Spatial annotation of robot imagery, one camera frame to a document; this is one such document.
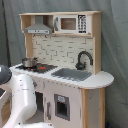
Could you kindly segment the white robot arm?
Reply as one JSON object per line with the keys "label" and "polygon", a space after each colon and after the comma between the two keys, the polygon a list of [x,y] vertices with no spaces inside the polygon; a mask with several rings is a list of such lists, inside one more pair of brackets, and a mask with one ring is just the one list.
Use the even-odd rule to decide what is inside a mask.
{"label": "white robot arm", "polygon": [[55,128],[52,123],[31,123],[37,110],[33,80],[26,74],[16,75],[4,65],[0,65],[0,88],[12,93],[11,115],[2,128]]}

